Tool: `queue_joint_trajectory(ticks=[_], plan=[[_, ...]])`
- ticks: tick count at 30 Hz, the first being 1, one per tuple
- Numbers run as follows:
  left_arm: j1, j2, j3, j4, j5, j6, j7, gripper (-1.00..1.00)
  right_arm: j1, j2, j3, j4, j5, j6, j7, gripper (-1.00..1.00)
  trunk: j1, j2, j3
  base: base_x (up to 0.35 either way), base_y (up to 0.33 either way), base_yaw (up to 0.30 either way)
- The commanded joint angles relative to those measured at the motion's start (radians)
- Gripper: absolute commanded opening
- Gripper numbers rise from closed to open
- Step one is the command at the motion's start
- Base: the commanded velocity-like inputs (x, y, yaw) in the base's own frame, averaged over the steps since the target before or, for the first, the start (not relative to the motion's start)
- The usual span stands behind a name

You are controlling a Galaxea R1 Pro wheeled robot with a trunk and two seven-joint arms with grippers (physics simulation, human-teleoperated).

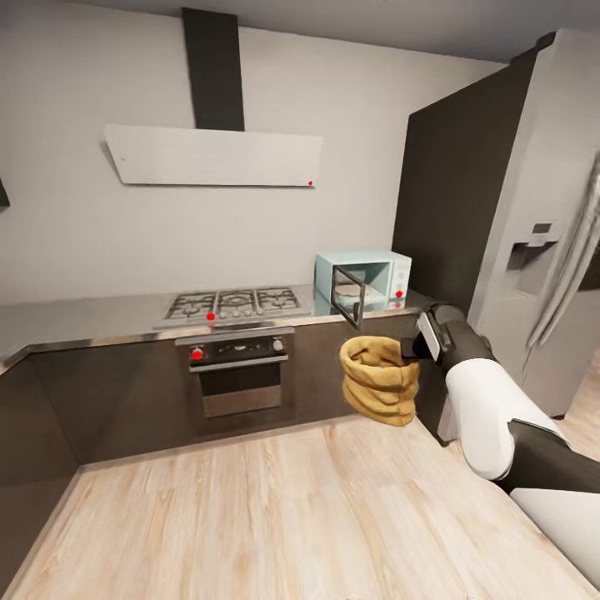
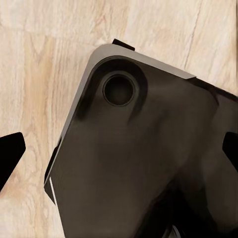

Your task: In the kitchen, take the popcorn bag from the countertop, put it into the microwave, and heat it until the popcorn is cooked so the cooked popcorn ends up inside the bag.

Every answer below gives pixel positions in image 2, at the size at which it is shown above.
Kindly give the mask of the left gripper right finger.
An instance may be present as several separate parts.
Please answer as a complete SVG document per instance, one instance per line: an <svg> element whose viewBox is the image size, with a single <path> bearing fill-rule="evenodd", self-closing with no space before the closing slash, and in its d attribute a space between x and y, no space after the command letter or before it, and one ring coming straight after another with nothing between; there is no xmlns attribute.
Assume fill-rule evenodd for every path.
<svg viewBox="0 0 238 238"><path fill-rule="evenodd" d="M238 172L238 134L227 132L222 149Z"/></svg>

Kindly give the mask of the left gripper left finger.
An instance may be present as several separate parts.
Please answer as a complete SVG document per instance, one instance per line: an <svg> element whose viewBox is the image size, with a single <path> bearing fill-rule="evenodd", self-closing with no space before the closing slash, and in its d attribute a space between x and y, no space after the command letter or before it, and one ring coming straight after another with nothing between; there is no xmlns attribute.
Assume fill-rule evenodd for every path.
<svg viewBox="0 0 238 238"><path fill-rule="evenodd" d="M0 191L26 151L21 132L0 137Z"/></svg>

